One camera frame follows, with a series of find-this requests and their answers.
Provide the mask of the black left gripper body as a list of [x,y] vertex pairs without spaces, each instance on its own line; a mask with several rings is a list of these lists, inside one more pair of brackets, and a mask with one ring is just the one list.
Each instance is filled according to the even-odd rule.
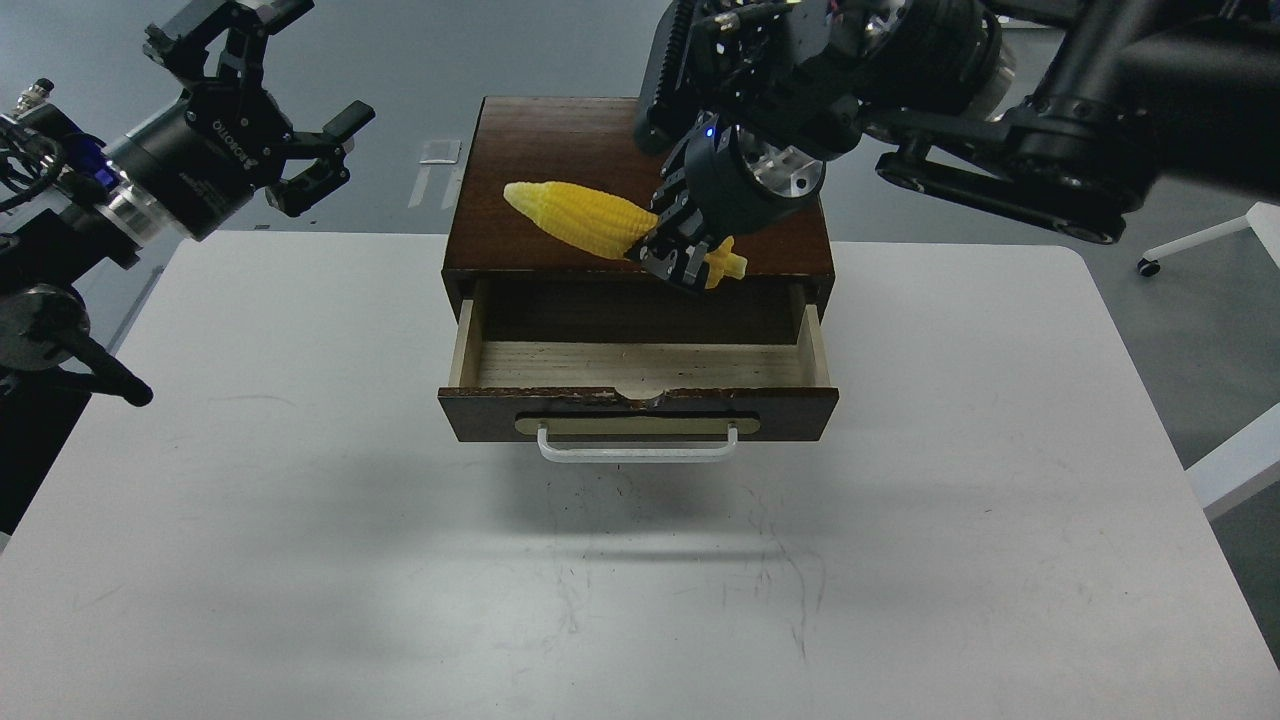
[[106,155],[191,238],[204,240],[280,179],[276,151],[289,132],[268,91],[200,85],[109,143]]

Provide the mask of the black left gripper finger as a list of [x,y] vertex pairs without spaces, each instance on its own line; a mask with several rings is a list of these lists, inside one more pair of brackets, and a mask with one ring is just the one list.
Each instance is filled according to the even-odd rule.
[[297,218],[349,181],[346,156],[349,141],[376,113],[364,101],[352,101],[319,132],[292,131],[269,146],[278,161],[310,160],[311,164],[288,179],[276,177],[266,187],[268,204],[287,217]]
[[145,28],[143,54],[180,83],[180,99],[271,95],[262,87],[268,40],[314,1],[189,1],[163,26]]

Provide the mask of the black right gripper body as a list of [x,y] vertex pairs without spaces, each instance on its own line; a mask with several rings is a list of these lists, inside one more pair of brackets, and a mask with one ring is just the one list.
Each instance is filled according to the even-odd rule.
[[719,113],[704,111],[672,147],[652,199],[655,237],[709,246],[751,234],[817,200],[827,163],[774,146]]

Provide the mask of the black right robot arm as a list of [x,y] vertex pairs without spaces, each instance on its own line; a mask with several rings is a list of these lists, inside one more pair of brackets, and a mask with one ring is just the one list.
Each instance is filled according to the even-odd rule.
[[813,202],[869,136],[892,184],[1114,243],[1157,178],[1277,201],[1262,1],[673,1],[634,140],[666,155],[626,252],[682,290]]

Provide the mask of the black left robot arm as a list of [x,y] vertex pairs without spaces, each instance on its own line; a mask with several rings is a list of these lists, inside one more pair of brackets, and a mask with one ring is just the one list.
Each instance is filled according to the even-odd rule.
[[70,411],[95,395],[142,407],[152,389],[91,334],[76,283],[132,268],[165,231],[201,241],[259,191],[297,218],[349,181],[375,111],[355,101],[321,129],[293,126],[264,86],[268,41],[311,1],[191,1],[146,29],[174,102],[106,143],[37,78],[3,104],[3,534],[12,536]]

